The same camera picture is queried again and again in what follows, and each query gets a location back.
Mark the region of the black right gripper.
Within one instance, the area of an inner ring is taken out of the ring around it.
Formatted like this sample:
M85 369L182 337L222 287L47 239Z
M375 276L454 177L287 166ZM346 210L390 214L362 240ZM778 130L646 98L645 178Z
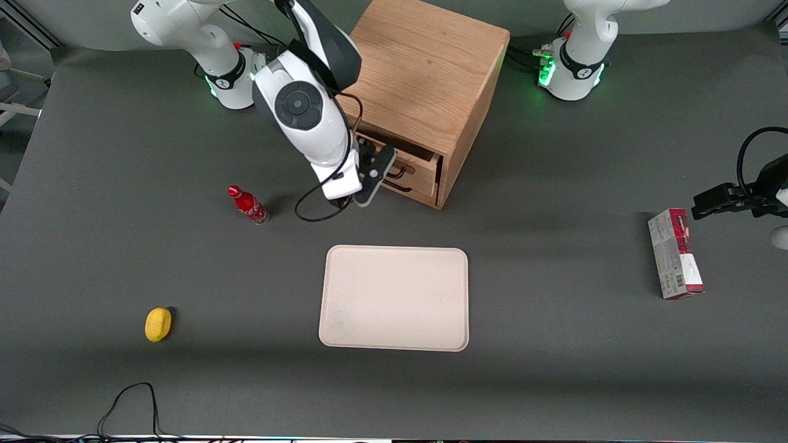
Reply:
M367 207L374 199L380 185L396 160L394 146L385 145L376 148L374 145L360 145L358 148L358 174L362 189L354 194L354 202L358 207Z

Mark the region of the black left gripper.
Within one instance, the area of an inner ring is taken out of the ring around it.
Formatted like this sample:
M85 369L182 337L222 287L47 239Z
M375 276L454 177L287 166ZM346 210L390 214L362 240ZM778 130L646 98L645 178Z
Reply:
M713 214L737 213L752 209L754 218L773 215L788 218L787 211L787 155L767 163L757 179L749 185L752 196L763 207L752 209L741 187L723 183L693 196L693 219L701 220Z

